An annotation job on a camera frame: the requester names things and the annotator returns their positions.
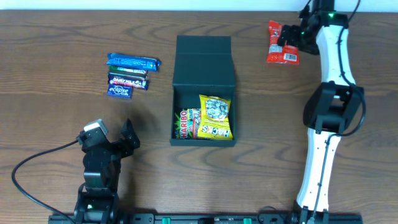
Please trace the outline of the blue wafer snack bar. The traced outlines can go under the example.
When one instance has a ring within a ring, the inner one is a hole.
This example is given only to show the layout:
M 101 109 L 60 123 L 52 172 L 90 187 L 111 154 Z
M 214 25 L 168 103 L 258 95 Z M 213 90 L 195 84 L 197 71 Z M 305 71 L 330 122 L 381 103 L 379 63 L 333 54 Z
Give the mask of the blue wafer snack bar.
M 151 72 L 158 71 L 161 61 L 156 58 L 136 57 L 117 53 L 109 53 L 107 65 L 147 70 Z

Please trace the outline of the black Haribo candy bag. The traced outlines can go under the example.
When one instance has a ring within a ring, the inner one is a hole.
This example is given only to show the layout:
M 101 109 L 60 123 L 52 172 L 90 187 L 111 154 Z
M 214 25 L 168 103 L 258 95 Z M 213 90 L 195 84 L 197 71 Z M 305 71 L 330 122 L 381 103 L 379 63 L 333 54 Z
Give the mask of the black Haribo candy bag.
M 176 139 L 199 139 L 201 123 L 200 108 L 185 108 L 174 113 L 174 135 Z

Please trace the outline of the red candy bag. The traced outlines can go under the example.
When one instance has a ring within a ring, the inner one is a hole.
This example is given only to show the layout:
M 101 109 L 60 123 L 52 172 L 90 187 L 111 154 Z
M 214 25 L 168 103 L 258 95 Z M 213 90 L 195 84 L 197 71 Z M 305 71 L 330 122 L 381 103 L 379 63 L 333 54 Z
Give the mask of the red candy bag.
M 269 52 L 266 62 L 298 65 L 300 63 L 298 48 L 291 45 L 284 45 L 282 47 L 277 44 L 283 26 L 283 24 L 276 21 L 269 21 L 268 23 Z

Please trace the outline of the yellow Hacks candy bag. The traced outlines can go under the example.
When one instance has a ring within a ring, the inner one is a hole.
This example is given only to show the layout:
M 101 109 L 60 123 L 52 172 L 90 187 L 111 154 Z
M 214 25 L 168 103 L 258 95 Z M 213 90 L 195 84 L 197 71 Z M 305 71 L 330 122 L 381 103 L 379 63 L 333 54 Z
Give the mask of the yellow Hacks candy bag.
M 198 137 L 209 140 L 232 140 L 229 124 L 231 101 L 216 96 L 199 95 L 201 104 L 201 122 Z

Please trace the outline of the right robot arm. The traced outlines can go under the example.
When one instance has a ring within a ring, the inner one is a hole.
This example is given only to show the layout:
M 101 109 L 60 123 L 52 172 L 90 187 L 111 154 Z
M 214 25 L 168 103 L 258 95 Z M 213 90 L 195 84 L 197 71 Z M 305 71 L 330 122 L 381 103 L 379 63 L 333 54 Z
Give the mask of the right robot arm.
M 336 148 L 354 134 L 366 115 L 364 88 L 357 86 L 349 65 L 348 27 L 352 17 L 335 11 L 334 0 L 309 1 L 300 11 L 299 26 L 283 26 L 278 45 L 319 55 L 321 83 L 307 101 L 303 123 L 308 151 L 302 185 L 294 208 L 281 223 L 362 223 L 361 215 L 331 213 L 328 188 Z

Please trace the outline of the dark green box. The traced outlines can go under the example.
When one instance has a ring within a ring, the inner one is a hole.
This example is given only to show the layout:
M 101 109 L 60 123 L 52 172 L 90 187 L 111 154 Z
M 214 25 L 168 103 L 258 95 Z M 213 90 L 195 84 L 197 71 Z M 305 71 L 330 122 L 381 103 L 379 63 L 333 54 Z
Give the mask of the dark green box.
M 177 37 L 172 81 L 171 146 L 233 147 L 236 130 L 236 76 L 230 36 Z M 177 126 L 183 109 L 199 108 L 200 95 L 217 96 L 231 101 L 228 119 L 232 140 L 178 138 Z

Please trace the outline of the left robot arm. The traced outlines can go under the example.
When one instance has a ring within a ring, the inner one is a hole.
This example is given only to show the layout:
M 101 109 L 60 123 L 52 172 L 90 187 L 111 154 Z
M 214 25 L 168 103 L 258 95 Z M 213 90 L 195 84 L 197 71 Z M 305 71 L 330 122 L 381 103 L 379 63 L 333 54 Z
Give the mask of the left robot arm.
M 140 140 L 127 119 L 121 129 L 121 138 L 110 142 L 108 129 L 102 119 L 90 122 L 76 137 L 85 153 L 83 157 L 85 182 L 78 189 L 75 205 L 75 223 L 121 223 L 118 183 L 121 159 L 134 154 Z

